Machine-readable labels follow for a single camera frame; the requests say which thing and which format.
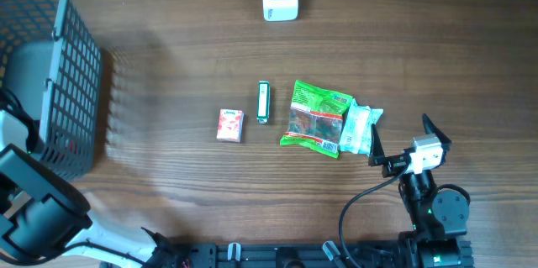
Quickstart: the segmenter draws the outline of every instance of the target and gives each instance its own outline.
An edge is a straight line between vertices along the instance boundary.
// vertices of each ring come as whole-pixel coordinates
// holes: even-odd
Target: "green package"
[[[297,80],[293,89],[287,132],[280,145],[302,145],[338,158],[342,115],[352,96]]]

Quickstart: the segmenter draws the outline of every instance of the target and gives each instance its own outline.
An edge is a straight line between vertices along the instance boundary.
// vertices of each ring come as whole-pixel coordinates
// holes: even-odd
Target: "wooden surface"
[[[265,22],[261,0],[74,2],[106,50],[96,166],[75,182],[97,211],[198,242],[337,239],[345,202],[381,172],[278,145],[300,79],[384,108],[388,154],[428,113],[454,142],[436,182],[472,195],[477,267],[538,265],[536,0],[300,0],[286,23]],[[259,80],[273,87],[268,125]],[[248,115],[241,144],[215,139],[221,108]],[[410,229],[396,185],[345,221],[350,242]]]

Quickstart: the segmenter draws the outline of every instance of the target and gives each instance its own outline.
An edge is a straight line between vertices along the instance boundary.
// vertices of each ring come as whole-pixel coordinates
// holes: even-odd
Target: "tabletop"
[[[537,265],[536,0],[299,0],[283,23],[263,19],[261,0],[73,2],[105,66],[95,166],[74,181],[94,210],[184,241],[338,239],[345,203],[383,178],[365,155],[279,145],[301,80],[383,108],[388,155],[428,113],[453,141],[435,181],[472,196],[476,266]],[[260,80],[272,85],[264,125]],[[240,144],[216,140],[221,108],[245,112]],[[349,242],[411,228],[396,185],[345,221]]]

